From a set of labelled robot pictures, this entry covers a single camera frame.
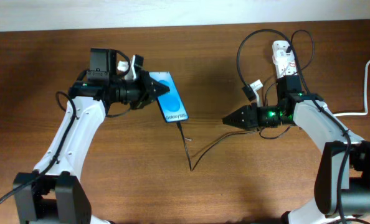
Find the blue Samsung Galaxy smartphone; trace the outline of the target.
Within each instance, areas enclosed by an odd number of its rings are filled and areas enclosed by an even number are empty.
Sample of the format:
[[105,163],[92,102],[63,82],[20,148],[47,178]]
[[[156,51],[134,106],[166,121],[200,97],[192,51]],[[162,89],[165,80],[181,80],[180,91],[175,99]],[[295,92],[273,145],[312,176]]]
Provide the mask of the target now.
[[185,121],[189,118],[174,80],[169,72],[151,72],[150,77],[169,87],[169,92],[158,97],[159,108],[167,123]]

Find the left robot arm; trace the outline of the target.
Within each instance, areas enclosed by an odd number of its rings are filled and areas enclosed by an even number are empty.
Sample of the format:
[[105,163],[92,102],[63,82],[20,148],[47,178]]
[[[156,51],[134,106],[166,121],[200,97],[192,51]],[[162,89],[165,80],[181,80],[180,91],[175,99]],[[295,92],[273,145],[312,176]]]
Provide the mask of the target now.
[[114,103],[138,110],[169,92],[142,69],[143,58],[113,49],[91,49],[90,66],[63,96],[63,121],[47,152],[30,173],[14,179],[20,223],[103,223],[81,186],[83,163],[92,139]]

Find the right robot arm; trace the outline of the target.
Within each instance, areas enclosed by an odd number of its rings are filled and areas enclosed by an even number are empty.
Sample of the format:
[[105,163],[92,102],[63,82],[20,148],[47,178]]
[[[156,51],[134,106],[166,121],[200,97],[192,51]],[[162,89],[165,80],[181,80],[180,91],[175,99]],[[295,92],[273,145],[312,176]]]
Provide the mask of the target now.
[[285,212],[284,223],[360,222],[370,215],[370,141],[350,131],[317,94],[304,92],[297,75],[277,80],[278,103],[243,106],[222,122],[244,130],[298,126],[309,135],[322,157],[314,197]]

